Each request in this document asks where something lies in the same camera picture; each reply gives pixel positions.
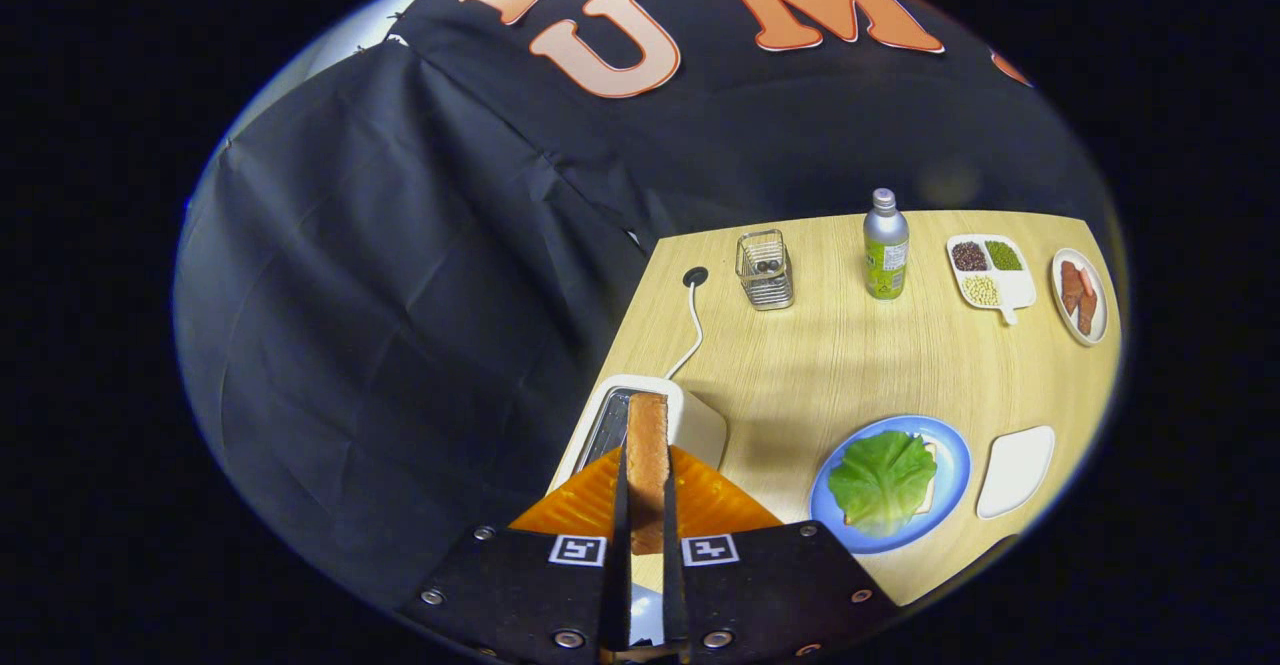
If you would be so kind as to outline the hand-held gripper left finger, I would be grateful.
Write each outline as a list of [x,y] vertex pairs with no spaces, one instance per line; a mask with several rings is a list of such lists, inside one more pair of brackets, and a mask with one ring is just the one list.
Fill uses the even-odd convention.
[[603,536],[475,524],[396,616],[479,664],[599,664],[628,642],[631,542],[625,448],[599,457]]

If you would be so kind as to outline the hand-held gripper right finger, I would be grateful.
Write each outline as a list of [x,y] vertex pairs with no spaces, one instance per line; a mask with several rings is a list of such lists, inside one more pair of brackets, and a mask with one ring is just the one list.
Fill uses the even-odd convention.
[[691,497],[666,487],[666,637],[684,661],[822,661],[901,620],[823,523],[678,537]]

